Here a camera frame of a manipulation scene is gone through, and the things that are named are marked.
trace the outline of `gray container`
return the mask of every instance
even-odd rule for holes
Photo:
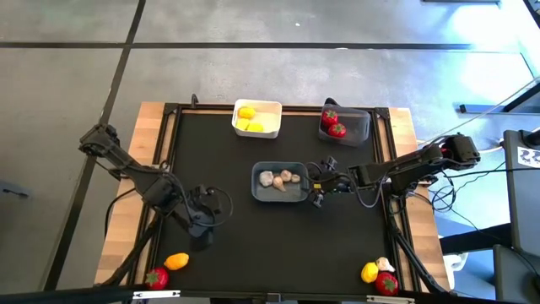
[[[283,170],[288,170],[300,176],[300,182],[283,183],[286,192],[282,192],[273,186],[263,187],[259,182],[259,175],[263,171],[271,171],[274,176],[278,176]],[[307,168],[299,162],[259,161],[251,170],[251,194],[261,202],[302,202],[307,199],[310,191],[310,183],[305,178],[306,176],[308,176]]]
[[[331,110],[337,113],[338,123],[347,128],[343,138],[333,137],[328,134],[328,126],[322,124],[322,115]],[[352,147],[360,146],[370,135],[370,114],[366,111],[353,109],[345,106],[325,104],[321,111],[319,122],[319,138],[335,144],[345,144]]]

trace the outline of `gray bowl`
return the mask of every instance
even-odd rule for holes
[[[270,187],[263,187],[259,182],[259,175],[263,171],[271,171],[274,176],[277,176],[283,170],[288,170],[300,176],[300,182],[283,183],[287,190],[286,192],[282,192],[272,185]],[[310,183],[305,178],[306,176],[307,168],[299,162],[259,161],[251,170],[251,194],[256,200],[261,202],[302,202],[307,198],[310,191]]]

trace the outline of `white bowl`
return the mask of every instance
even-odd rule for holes
[[[264,132],[251,132],[240,130],[236,127],[238,110],[243,106],[249,106],[255,109],[255,116],[250,119],[250,122],[259,122],[264,128]],[[254,137],[254,138],[276,138],[281,127],[281,104],[277,101],[263,100],[237,100],[235,103],[235,111],[233,112],[232,125],[239,136]]]

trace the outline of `yellow lemon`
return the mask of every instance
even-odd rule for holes
[[[360,277],[365,283],[372,283],[372,282],[375,282],[378,274],[379,274],[379,268],[377,267],[377,264],[367,263],[362,268],[362,274],[360,275]]]
[[[251,119],[255,116],[255,109],[250,106],[241,107],[238,110],[238,116],[241,118]]]
[[[250,120],[247,118],[241,118],[236,122],[236,128],[239,128],[242,131],[245,131],[247,129],[247,126],[249,126]]]
[[[249,126],[247,126],[247,131],[250,132],[263,132],[264,128],[262,125],[258,122],[252,122]]]

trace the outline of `wooden table edge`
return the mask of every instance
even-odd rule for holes
[[[159,127],[163,117],[164,102],[143,102],[139,109],[138,119],[135,123],[132,141],[129,147],[129,154],[144,165],[151,165],[155,146],[158,141]],[[230,114],[230,111],[209,110],[186,110],[189,112]],[[391,117],[391,128],[396,146],[397,155],[403,155],[412,152],[418,148],[416,144],[416,135],[413,128],[413,120],[410,110],[407,108],[389,108]],[[296,112],[287,113],[290,115],[301,114]],[[172,125],[172,116],[168,121]],[[383,143],[383,155],[385,160],[390,159],[390,150],[386,138],[386,129],[382,120],[379,119],[379,129],[381,142]],[[167,128],[165,134],[164,146],[162,148],[161,160],[166,157],[171,136],[171,129]],[[132,187],[132,182],[122,180],[118,188],[118,193],[123,193]],[[418,193],[427,196],[427,188],[419,187]],[[415,252],[420,256],[426,269],[435,277],[435,279],[444,288],[449,289],[446,269],[442,258],[442,251],[437,236],[435,218],[431,207],[418,198],[408,198],[408,218],[413,234],[413,245]],[[138,222],[141,216],[143,203],[140,196],[133,194],[118,201],[112,210],[109,231],[105,238],[103,250],[100,257],[95,283],[100,283],[108,279],[116,267],[118,267],[126,255],[131,251],[137,234]],[[136,282],[143,281],[144,267],[146,257],[148,256],[148,245],[143,250],[139,259]],[[410,269],[402,250],[400,250],[400,260],[404,277],[404,287],[407,290],[412,289],[410,278]]]

